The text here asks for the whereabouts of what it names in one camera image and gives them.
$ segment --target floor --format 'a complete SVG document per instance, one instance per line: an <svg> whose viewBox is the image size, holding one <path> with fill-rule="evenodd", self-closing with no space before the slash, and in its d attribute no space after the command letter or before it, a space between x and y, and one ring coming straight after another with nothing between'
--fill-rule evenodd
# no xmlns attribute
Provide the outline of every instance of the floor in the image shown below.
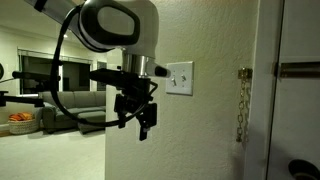
<svg viewBox="0 0 320 180"><path fill-rule="evenodd" d="M105 132L0 138L0 179L103 180Z"/></svg>

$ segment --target door frame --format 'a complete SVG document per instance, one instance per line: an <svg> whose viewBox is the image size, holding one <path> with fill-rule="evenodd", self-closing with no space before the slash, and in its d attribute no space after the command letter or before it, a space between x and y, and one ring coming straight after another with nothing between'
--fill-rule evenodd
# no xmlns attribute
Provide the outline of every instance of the door frame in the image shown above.
<svg viewBox="0 0 320 180"><path fill-rule="evenodd" d="M260 0L243 180L265 180L285 0Z"/></svg>

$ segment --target door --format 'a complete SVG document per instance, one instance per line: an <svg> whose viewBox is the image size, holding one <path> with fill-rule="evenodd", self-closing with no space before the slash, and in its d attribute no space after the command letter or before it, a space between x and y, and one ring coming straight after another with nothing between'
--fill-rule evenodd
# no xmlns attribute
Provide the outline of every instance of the door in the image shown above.
<svg viewBox="0 0 320 180"><path fill-rule="evenodd" d="M285 0L282 25L279 66L320 62L319 0ZM320 66L314 66L305 71L320 72ZM278 75L267 179L294 179L288 170L294 159L320 169L320 78Z"/></svg>

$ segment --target ceiling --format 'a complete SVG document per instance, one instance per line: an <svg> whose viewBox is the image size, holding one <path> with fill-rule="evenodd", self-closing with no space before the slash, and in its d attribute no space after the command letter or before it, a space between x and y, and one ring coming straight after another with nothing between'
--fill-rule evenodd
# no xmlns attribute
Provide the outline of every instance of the ceiling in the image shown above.
<svg viewBox="0 0 320 180"><path fill-rule="evenodd" d="M72 0L76 4L84 0ZM24 0L1 0L0 26L18 29L43 36L57 38L60 24L43 13L36 11ZM68 32L66 41L79 43L77 38Z"/></svg>

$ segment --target switch plate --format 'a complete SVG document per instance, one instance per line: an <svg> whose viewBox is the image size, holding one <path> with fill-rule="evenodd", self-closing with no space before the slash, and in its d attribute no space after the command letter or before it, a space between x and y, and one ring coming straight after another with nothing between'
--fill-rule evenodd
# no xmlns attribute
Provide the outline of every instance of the switch plate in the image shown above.
<svg viewBox="0 0 320 180"><path fill-rule="evenodd" d="M193 66L192 61L167 64L171 73L166 85L168 94L193 95Z"/></svg>

